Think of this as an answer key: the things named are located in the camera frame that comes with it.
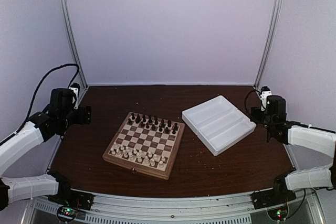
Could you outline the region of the white rook corner piece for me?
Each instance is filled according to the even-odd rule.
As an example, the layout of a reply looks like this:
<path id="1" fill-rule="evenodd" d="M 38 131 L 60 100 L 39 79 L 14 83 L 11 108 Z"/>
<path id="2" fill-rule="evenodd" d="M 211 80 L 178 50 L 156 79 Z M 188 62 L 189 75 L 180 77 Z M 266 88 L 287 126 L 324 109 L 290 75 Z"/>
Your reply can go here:
<path id="1" fill-rule="evenodd" d="M 111 155 L 115 155 L 116 154 L 116 148 L 118 147 L 118 145 L 116 143 L 114 143 L 110 149 L 110 154 Z"/>

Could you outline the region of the white tall piece carried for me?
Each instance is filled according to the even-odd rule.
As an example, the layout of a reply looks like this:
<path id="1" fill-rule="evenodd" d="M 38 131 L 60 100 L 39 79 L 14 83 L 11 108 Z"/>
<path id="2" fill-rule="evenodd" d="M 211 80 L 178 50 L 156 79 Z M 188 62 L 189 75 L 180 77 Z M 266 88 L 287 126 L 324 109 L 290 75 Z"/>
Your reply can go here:
<path id="1" fill-rule="evenodd" d="M 137 152 L 136 156 L 137 156 L 137 162 L 141 164 L 143 162 L 143 153 L 142 153 L 142 150 L 139 150 Z"/>

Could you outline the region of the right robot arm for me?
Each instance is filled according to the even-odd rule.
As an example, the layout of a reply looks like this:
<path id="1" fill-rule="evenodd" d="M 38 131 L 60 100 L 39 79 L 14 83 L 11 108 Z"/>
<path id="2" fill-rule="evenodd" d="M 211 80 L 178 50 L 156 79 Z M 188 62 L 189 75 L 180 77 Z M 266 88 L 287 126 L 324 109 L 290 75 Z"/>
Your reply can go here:
<path id="1" fill-rule="evenodd" d="M 282 144 L 305 147 L 333 158 L 329 165 L 293 170 L 276 177 L 269 192 L 271 202 L 279 204 L 297 189 L 335 189 L 335 131 L 288 121 L 286 100 L 279 95 L 265 91 L 259 98 L 261 106 L 250 108 L 249 117 L 266 128 L 267 141 L 274 138 Z"/>

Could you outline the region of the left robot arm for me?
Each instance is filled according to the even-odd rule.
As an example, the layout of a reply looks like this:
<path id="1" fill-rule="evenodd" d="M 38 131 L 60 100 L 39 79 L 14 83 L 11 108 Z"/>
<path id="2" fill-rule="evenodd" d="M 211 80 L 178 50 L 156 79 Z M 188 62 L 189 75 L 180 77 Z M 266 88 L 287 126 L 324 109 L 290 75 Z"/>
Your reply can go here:
<path id="1" fill-rule="evenodd" d="M 91 107 L 78 105 L 79 90 L 77 83 L 53 89 L 47 109 L 29 116 L 23 127 L 1 141 L 1 173 L 34 147 L 55 135 L 63 136 L 70 126 L 90 124 Z M 22 178 L 1 176 L 1 209 L 38 196 L 56 196 L 64 205 L 76 199 L 69 179 L 58 172 Z"/>

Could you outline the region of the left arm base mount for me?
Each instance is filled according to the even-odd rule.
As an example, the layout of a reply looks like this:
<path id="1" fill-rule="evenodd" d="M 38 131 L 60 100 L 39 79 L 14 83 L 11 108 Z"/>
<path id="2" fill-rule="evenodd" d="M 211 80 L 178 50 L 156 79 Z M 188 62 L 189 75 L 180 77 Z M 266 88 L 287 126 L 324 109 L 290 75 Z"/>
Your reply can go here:
<path id="1" fill-rule="evenodd" d="M 48 172 L 58 183 L 58 191 L 55 195 L 49 195 L 48 200 L 76 209 L 90 210 L 94 195 L 76 191 L 71 188 L 70 180 L 59 172 Z"/>

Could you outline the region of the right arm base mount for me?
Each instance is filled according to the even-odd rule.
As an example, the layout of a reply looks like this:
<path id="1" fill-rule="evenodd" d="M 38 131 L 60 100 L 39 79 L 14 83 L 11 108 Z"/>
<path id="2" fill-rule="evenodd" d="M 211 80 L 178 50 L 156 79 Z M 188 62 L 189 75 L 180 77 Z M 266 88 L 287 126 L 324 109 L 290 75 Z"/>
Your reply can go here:
<path id="1" fill-rule="evenodd" d="M 273 188 L 264 191 L 256 191 L 251 194 L 251 200 L 255 209 L 267 208 L 285 204 L 296 199 L 293 190 L 289 190 L 285 178 L 290 172 L 285 172 L 274 179 Z"/>

